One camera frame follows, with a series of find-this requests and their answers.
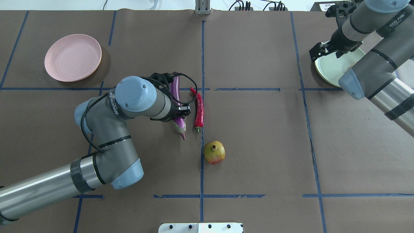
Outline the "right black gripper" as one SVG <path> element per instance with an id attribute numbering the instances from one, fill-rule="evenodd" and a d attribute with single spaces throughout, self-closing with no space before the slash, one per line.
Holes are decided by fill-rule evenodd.
<path id="1" fill-rule="evenodd" d="M 331 53 L 336 53 L 336 57 L 340 58 L 343 54 L 355 51 L 361 44 L 362 41 L 352 41 L 342 31 L 335 31 L 330 41 L 318 42 L 309 50 L 310 59 L 311 62 L 315 62 L 320 57 Z"/>

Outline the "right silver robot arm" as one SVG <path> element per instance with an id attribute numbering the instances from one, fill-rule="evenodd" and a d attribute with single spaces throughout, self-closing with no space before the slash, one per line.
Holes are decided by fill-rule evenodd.
<path id="1" fill-rule="evenodd" d="M 414 134 L 413 89 L 394 72 L 414 55 L 413 5 L 408 0 L 348 0 L 330 6 L 337 29 L 328 42 L 309 51 L 312 62 L 334 53 L 337 58 L 354 52 L 371 33 L 382 40 L 356 62 L 339 86 L 356 100 L 370 100 L 389 120 Z"/>

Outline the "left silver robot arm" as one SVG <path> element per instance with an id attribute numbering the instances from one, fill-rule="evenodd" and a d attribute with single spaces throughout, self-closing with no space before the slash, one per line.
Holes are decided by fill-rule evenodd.
<path id="1" fill-rule="evenodd" d="M 94 152 L 52 171 L 1 187 L 1 224 L 111 184 L 123 189 L 144 176 L 126 122 L 137 116 L 172 121 L 191 113 L 179 97 L 183 73 L 128 76 L 100 97 L 78 105 L 74 119 Z"/>

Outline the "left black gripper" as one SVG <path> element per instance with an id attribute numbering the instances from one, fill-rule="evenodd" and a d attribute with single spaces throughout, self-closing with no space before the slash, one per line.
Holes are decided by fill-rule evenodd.
<path id="1" fill-rule="evenodd" d="M 191 113 L 190 106 L 180 106 L 175 96 L 164 95 L 164 104 L 162 105 L 161 111 L 150 118 L 151 121 L 168 122 L 174 118 L 187 117 Z"/>

